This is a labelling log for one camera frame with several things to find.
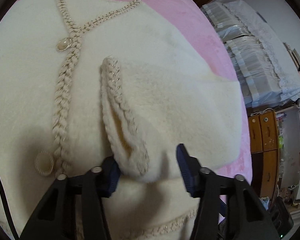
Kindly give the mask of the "books stack on cover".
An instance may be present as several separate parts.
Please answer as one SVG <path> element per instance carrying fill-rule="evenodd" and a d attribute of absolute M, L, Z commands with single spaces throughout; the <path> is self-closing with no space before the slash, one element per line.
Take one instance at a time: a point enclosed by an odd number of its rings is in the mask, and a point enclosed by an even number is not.
<path fill-rule="evenodd" d="M 298 74 L 300 76 L 300 55 L 298 54 L 298 52 L 296 51 L 296 49 L 292 49 L 289 44 L 287 44 L 286 42 L 283 43 L 286 50 L 288 51 L 290 57 L 292 58 L 295 66 L 296 66 L 296 69 L 298 71 Z"/>

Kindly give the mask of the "pink bed sheet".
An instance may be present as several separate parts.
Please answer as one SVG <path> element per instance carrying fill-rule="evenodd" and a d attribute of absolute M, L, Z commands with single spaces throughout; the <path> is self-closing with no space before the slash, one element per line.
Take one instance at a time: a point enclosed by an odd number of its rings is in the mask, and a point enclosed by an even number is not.
<path fill-rule="evenodd" d="M 117 8 L 127 0 L 69 0 L 79 20 Z M 192 153 L 225 176 L 252 179 L 247 116 L 238 104 L 238 81 L 207 17 L 191 0 L 142 0 L 115 28 L 101 28 L 85 40 L 84 51 L 114 60 L 125 86 L 132 85 L 127 119 L 110 97 L 100 101 L 103 122 L 75 130 L 75 137 L 113 150 L 122 169 L 137 157 L 149 164 L 145 181 L 175 177 L 174 147 Z"/>

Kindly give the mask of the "wooden drawer cabinet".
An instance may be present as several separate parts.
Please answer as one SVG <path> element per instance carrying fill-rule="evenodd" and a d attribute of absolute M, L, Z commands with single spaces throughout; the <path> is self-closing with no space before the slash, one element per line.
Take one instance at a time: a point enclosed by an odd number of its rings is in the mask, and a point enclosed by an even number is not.
<path fill-rule="evenodd" d="M 248 118 L 253 169 L 251 187 L 259 197 L 275 198 L 279 176 L 279 131 L 276 113 L 268 109 Z"/>

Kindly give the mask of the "cream fuzzy cardigan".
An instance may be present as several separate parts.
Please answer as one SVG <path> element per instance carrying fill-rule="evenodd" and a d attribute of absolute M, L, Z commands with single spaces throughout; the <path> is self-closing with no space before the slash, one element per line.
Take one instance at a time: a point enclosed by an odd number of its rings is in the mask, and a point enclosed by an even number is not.
<path fill-rule="evenodd" d="M 197 201 L 176 146 L 217 170 L 241 135 L 239 83 L 142 1 L 21 0 L 0 23 L 0 176 L 18 231 L 56 175 L 113 156 L 113 239 L 188 239 Z"/>

